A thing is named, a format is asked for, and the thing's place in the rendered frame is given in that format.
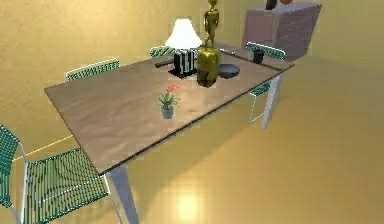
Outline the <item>brown wooden dining table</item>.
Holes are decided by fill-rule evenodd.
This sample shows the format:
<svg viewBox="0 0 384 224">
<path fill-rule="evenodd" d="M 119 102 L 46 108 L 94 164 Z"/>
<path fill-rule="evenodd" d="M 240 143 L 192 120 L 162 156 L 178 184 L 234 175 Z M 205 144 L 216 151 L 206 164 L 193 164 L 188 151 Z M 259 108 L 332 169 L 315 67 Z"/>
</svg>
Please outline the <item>brown wooden dining table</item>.
<svg viewBox="0 0 384 224">
<path fill-rule="evenodd" d="M 197 78 L 180 79 L 169 65 L 156 68 L 166 56 L 150 58 L 119 69 L 45 89 L 77 143 L 87 153 L 99 174 L 108 174 L 129 224 L 139 224 L 126 164 L 150 149 L 248 94 L 259 85 L 271 84 L 262 127 L 270 120 L 282 74 L 294 64 L 266 57 L 252 62 L 243 48 L 221 45 L 236 52 L 222 54 L 223 63 L 240 68 L 231 79 L 219 79 L 205 88 Z M 164 119 L 158 96 L 171 85 L 179 102 L 171 119 Z"/>
</svg>

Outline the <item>purple chest of drawers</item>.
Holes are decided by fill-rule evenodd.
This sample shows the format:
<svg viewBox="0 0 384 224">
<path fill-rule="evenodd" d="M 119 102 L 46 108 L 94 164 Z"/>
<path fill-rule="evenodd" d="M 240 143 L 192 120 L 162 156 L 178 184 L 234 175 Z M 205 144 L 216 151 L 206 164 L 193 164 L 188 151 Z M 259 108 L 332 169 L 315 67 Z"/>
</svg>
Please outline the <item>purple chest of drawers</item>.
<svg viewBox="0 0 384 224">
<path fill-rule="evenodd" d="M 285 52 L 287 61 L 306 55 L 322 5 L 292 2 L 273 10 L 249 8 L 246 12 L 242 46 L 253 42 Z"/>
</svg>

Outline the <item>gold figure statue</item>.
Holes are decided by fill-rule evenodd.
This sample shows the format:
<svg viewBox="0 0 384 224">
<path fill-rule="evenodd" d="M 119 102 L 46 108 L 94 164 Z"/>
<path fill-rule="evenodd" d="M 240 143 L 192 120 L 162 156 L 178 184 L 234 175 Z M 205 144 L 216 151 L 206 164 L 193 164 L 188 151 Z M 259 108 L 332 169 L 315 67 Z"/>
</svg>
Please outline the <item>gold figure statue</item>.
<svg viewBox="0 0 384 224">
<path fill-rule="evenodd" d="M 204 14 L 205 40 L 198 50 L 197 82 L 209 88 L 217 80 L 220 52 L 215 48 L 215 34 L 219 24 L 219 10 L 215 8 L 218 0 L 208 0 L 210 9 Z"/>
</svg>

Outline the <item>small potted houseplant red flower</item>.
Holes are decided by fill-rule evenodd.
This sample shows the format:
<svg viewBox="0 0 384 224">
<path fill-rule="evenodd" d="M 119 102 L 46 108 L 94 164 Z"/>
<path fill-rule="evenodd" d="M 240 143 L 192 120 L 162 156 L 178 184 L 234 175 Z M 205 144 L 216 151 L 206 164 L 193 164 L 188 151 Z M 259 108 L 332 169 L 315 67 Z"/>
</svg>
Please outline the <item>small potted houseplant red flower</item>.
<svg viewBox="0 0 384 224">
<path fill-rule="evenodd" d="M 178 85 L 171 85 L 158 96 L 162 116 L 164 119 L 171 119 L 174 114 L 174 106 L 178 104 L 179 98 L 174 95 L 174 91 L 179 88 Z"/>
</svg>

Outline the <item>white shade striped table lamp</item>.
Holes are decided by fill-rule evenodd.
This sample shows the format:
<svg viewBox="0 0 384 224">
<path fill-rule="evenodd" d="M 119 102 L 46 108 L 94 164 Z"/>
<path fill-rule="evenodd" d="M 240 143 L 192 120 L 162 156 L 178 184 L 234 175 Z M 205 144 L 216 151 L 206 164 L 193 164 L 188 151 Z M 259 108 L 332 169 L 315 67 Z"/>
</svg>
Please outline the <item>white shade striped table lamp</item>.
<svg viewBox="0 0 384 224">
<path fill-rule="evenodd" d="M 165 42 L 167 47 L 175 50 L 172 70 L 175 76 L 185 78 L 195 73 L 195 53 L 201 44 L 190 19 L 175 21 L 172 33 Z"/>
</svg>

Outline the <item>dark grey bowl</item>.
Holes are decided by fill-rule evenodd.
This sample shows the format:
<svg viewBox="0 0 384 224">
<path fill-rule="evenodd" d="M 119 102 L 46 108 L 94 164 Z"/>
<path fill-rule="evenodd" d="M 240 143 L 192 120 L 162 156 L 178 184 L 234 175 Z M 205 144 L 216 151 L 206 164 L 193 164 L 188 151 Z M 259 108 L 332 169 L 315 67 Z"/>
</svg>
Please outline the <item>dark grey bowl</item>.
<svg viewBox="0 0 384 224">
<path fill-rule="evenodd" d="M 221 64 L 219 66 L 219 76 L 224 79 L 233 78 L 237 76 L 239 72 L 239 67 L 234 64 Z"/>
</svg>

